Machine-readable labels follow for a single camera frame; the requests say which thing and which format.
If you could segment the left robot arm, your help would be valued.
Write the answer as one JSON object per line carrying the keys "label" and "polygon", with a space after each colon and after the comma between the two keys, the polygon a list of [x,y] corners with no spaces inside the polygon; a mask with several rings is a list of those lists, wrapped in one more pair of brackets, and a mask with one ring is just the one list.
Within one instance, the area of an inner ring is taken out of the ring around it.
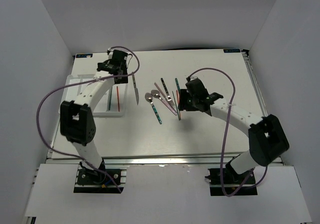
{"label": "left robot arm", "polygon": [[63,101],[60,105],[60,133],[83,158],[82,165],[90,169],[88,176],[94,183],[103,182],[106,171],[100,168],[103,160],[94,143],[96,125],[93,110],[115,84],[128,83],[127,57],[128,53],[113,50],[106,61],[97,64],[93,81],[76,99]]}

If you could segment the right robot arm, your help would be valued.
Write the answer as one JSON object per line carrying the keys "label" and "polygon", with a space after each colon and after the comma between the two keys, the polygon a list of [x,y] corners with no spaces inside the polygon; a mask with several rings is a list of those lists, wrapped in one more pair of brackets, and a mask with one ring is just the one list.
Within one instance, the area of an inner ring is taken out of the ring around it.
{"label": "right robot arm", "polygon": [[200,111],[229,123],[248,137],[249,149],[225,165],[226,178],[238,183],[244,173],[257,166],[267,167],[289,149],[289,142],[279,119],[270,114],[259,117],[232,106],[223,95],[207,89],[199,79],[186,83],[179,92],[179,110]]}

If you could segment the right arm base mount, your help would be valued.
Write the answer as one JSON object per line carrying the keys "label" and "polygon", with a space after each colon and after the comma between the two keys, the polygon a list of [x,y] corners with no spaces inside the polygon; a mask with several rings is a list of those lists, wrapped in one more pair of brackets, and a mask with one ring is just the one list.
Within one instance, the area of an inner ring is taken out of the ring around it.
{"label": "right arm base mount", "polygon": [[[251,187],[256,183],[255,175],[247,171],[241,174],[239,177],[233,178],[232,175],[223,169],[223,182],[224,187],[227,194],[232,193],[237,189],[237,187],[241,184],[241,182],[246,178],[246,176],[250,174],[249,178],[245,182],[245,184],[241,187],[241,189],[235,194],[235,196],[255,196],[258,194],[256,187]],[[205,181],[210,185],[210,195],[211,196],[224,196],[221,186],[220,180],[220,169],[219,168],[211,168],[208,169],[208,175],[205,176]]]}

